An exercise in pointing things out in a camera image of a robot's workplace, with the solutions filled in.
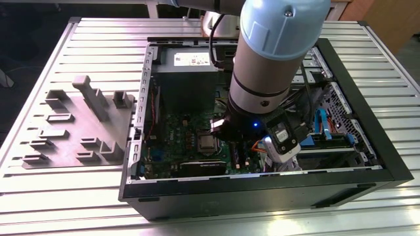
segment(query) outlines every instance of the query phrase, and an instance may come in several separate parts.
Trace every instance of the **slotted metal table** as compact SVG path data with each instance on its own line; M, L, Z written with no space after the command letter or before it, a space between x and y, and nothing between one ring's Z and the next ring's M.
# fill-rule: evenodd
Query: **slotted metal table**
M79 92L74 76L89 74L105 95L127 90L138 96L147 37L166 35L201 36L201 21L83 18L69 23L0 149L0 234L419 235L420 88L371 28L357 22L326 22L322 37L331 40L417 178L398 188L341 207L155 223L118 201L122 166L22 168L27 142L38 135L33 128L51 112L46 92Z

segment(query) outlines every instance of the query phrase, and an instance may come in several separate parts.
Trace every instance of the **wooden cabinet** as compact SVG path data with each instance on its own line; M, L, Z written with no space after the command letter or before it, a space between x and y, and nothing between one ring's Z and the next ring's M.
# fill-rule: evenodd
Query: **wooden cabinet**
M420 0L354 0L342 21L367 21L393 53L420 30Z

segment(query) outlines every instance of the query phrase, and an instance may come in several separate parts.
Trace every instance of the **dark background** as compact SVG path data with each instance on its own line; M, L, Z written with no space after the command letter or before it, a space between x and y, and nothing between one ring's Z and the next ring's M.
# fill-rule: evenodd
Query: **dark background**
M182 18L187 8L158 5L161 18ZM199 10L191 11L198 18ZM35 82L73 16L149 18L143 4L30 4L0 3L0 69L15 81L13 88L0 86L0 145L27 101ZM420 43L407 43L398 58L420 81Z

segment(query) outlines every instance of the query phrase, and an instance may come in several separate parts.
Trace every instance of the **power supply label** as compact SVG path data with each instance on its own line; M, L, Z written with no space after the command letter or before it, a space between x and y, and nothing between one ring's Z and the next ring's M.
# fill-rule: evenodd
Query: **power supply label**
M177 53L175 66L211 65L210 53Z

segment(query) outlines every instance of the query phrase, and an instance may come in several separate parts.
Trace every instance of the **green circuit board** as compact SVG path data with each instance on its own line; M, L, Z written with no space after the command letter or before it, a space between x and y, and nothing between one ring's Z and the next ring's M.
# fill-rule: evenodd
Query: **green circuit board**
M199 151L199 136L210 131L213 118L222 113L170 114L166 116L165 145L151 146L147 149L147 178L177 177L178 164L186 161L215 160L227 163L226 174L259 173L259 156L251 152L253 144L247 146L249 165L238 168L231 163L230 144L217 139L217 147L213 153Z

